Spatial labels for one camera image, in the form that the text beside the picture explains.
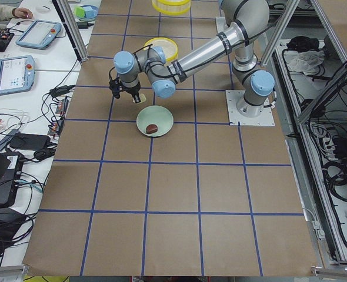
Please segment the person's hand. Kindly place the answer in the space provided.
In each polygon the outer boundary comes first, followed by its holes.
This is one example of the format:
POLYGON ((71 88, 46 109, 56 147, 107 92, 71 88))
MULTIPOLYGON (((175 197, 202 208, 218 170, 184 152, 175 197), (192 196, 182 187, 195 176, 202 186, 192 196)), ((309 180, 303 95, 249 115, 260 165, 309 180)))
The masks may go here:
POLYGON ((12 15, 14 18, 22 18, 22 19, 32 19, 33 13, 24 7, 14 8, 12 11, 12 15))

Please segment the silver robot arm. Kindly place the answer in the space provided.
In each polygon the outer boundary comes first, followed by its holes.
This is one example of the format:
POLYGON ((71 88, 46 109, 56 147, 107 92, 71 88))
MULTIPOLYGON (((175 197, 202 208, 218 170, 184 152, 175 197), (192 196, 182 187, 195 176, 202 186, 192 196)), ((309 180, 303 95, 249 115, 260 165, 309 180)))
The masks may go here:
POLYGON ((140 73, 148 77, 158 97, 169 98, 177 84, 230 53, 235 54, 234 74, 251 71, 257 63, 253 42, 268 28, 269 6, 266 1, 219 1, 218 4, 225 14, 226 29, 169 65, 160 46, 143 47, 134 53, 118 52, 114 56, 116 78, 109 80, 114 98, 118 99, 125 91, 135 103, 140 103, 140 73))

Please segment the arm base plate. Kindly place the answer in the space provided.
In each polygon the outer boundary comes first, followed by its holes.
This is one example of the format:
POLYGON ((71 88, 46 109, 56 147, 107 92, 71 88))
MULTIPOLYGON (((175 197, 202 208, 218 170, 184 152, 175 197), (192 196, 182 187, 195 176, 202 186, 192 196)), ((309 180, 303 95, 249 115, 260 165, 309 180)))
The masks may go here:
POLYGON ((244 90, 226 90, 229 124, 232 126, 275 126, 269 98, 263 105, 252 106, 244 100, 244 90))

